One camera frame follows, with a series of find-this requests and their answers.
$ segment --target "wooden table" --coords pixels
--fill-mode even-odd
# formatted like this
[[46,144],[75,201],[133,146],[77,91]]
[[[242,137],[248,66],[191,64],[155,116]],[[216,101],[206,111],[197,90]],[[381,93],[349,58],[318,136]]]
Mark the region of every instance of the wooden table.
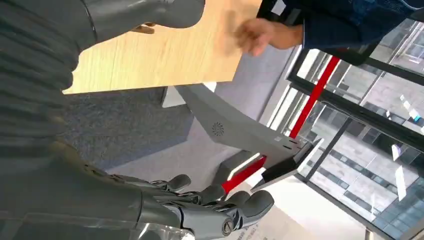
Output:
[[206,0],[202,19],[187,29],[155,26],[85,50],[66,94],[175,86],[233,79],[241,52],[233,33],[254,18],[261,0]]

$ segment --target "floor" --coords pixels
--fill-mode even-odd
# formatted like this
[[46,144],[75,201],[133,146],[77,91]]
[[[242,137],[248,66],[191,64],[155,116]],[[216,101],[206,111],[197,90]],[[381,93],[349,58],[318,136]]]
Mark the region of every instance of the floor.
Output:
[[81,158],[111,169],[187,140],[194,116],[162,107],[164,87],[66,95],[61,136]]
[[[238,191],[246,191],[251,194],[251,187],[248,183],[243,182],[230,192],[230,195]],[[224,240],[317,240],[317,238],[275,204],[257,224],[248,229],[234,231]]]
[[[218,83],[215,93],[258,120],[280,78],[291,50],[269,46],[259,57],[244,55],[232,82]],[[219,164],[239,150],[214,143],[195,119],[187,141],[108,170],[140,179],[168,180],[178,174],[192,179],[190,190],[211,182]]]

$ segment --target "red pole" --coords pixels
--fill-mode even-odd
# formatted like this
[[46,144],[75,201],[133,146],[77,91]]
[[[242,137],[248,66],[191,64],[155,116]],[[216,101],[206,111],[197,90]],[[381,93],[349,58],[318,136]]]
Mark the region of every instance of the red pole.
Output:
[[302,112],[299,115],[299,118],[297,119],[296,124],[293,127],[293,130],[291,130],[290,138],[295,139],[298,136],[302,126],[304,125],[306,121],[306,118],[311,113],[311,110],[314,107],[314,104],[317,102],[318,98],[321,96],[321,93],[323,92],[324,87],[326,86],[327,82],[330,79],[331,74],[334,72],[334,69],[336,69],[336,66],[339,62],[340,62],[340,58],[335,56],[331,57],[330,62],[328,63],[327,67],[322,73],[321,78],[318,80],[318,82],[316,83],[316,86],[313,88],[312,93],[310,94],[310,97],[307,100],[305,107],[303,108]]

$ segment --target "gray robot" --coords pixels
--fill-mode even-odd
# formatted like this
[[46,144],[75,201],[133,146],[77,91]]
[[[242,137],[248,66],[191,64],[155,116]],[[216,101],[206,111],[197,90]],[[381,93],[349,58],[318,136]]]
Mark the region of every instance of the gray robot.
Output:
[[[269,211],[274,200],[263,190],[220,200],[220,186],[183,192],[186,175],[154,182],[109,175],[57,137],[64,131],[62,90],[72,85],[83,50],[143,23],[191,27],[204,7],[205,0],[0,1],[0,240],[209,240],[255,224]],[[178,90],[187,102],[204,91],[198,85]],[[239,129],[253,132],[227,131],[232,120],[222,117],[233,109],[209,93],[201,103],[214,101],[224,105],[222,114],[189,105],[218,141],[230,138],[224,144],[248,134],[236,147],[269,155],[270,170],[293,154],[298,157],[289,162],[297,167],[311,149],[301,152],[293,139],[252,120]],[[274,171],[267,181],[276,177]]]

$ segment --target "speaker grille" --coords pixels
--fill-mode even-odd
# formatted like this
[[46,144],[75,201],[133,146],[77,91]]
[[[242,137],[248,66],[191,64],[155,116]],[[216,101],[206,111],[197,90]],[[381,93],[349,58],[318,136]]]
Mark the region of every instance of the speaker grille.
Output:
[[222,123],[220,123],[219,121],[215,122],[212,125],[212,133],[213,133],[213,135],[215,135],[217,137],[224,135],[224,125]]

